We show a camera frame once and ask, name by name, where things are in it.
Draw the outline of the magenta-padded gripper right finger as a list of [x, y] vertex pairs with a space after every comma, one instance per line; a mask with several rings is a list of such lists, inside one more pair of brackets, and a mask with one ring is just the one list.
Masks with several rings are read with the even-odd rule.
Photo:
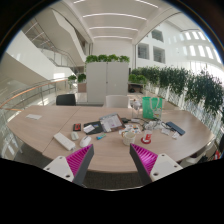
[[155, 154], [136, 144], [130, 145], [130, 155], [143, 186], [168, 176], [182, 167], [167, 154]]

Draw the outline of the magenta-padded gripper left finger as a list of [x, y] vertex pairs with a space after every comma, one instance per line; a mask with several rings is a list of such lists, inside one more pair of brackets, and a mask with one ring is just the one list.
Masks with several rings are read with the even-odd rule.
[[94, 146], [90, 144], [67, 157], [58, 156], [44, 170], [82, 186], [93, 155]]

